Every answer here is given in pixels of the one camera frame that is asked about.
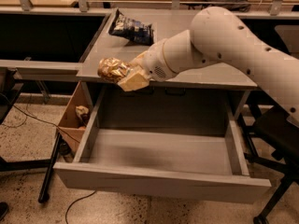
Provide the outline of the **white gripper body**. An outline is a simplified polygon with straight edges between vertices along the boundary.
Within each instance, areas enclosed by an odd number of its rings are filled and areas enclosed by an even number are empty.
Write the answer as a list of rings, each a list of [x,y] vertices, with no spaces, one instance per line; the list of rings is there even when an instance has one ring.
[[[165,61],[164,43],[165,39],[162,39],[139,55],[139,63],[141,67],[155,81],[166,81],[178,75],[178,73],[174,72]]]

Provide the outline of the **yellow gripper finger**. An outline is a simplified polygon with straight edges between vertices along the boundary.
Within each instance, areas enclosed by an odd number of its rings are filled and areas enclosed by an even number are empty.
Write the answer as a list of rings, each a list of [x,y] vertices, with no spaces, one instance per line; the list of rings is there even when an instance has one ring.
[[[147,54],[146,51],[138,54],[135,58],[133,58],[130,62],[129,65],[131,67],[143,67],[143,59],[145,55]]]
[[[137,91],[148,87],[150,76],[143,69],[132,70],[126,77],[118,82],[124,91]]]

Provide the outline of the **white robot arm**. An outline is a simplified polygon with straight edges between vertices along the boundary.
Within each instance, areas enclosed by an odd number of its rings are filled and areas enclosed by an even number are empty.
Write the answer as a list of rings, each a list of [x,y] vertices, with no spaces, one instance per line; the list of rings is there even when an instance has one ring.
[[[124,91],[147,87],[179,73],[226,63],[244,73],[299,122],[299,60],[260,40],[231,11],[209,7],[197,13],[188,30],[152,45],[131,61],[118,85]]]

